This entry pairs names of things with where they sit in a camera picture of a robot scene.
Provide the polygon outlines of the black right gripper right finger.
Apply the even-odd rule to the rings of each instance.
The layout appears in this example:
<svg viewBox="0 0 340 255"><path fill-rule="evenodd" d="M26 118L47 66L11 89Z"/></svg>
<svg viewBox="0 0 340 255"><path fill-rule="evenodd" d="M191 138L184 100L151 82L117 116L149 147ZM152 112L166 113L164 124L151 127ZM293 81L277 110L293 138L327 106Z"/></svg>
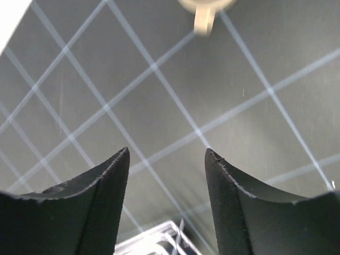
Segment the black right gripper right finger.
<svg viewBox="0 0 340 255"><path fill-rule="evenodd" d="M211 149L205 171L219 254L339 254L339 192L272 187Z"/></svg>

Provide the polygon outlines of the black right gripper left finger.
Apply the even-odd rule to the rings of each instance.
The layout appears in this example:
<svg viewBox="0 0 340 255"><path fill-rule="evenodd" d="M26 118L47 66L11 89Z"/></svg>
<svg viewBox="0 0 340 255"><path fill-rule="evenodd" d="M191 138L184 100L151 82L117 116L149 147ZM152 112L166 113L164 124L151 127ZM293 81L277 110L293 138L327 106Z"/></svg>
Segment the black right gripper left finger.
<svg viewBox="0 0 340 255"><path fill-rule="evenodd" d="M1 192L1 254L113 254L129 166L123 148L41 193Z"/></svg>

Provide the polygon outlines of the small beige mug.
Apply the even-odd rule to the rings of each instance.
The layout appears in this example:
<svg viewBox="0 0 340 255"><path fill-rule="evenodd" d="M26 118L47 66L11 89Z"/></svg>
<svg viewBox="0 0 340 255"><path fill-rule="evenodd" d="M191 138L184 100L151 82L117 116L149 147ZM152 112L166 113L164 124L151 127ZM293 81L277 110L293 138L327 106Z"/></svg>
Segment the small beige mug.
<svg viewBox="0 0 340 255"><path fill-rule="evenodd" d="M236 0L178 0L180 5L194 14L193 30L201 36L210 35L217 13L230 8Z"/></svg>

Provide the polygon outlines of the black grid mat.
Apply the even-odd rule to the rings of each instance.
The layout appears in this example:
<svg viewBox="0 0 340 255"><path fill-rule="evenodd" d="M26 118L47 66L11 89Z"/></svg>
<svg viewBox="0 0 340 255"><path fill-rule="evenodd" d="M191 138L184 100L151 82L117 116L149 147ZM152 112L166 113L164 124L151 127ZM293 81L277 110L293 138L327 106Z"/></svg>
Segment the black grid mat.
<svg viewBox="0 0 340 255"><path fill-rule="evenodd" d="M237 1L210 36L177 1L33 1L1 55L1 189L41 192L123 147L117 240L185 219L217 254L204 157L339 189L339 1Z"/></svg>

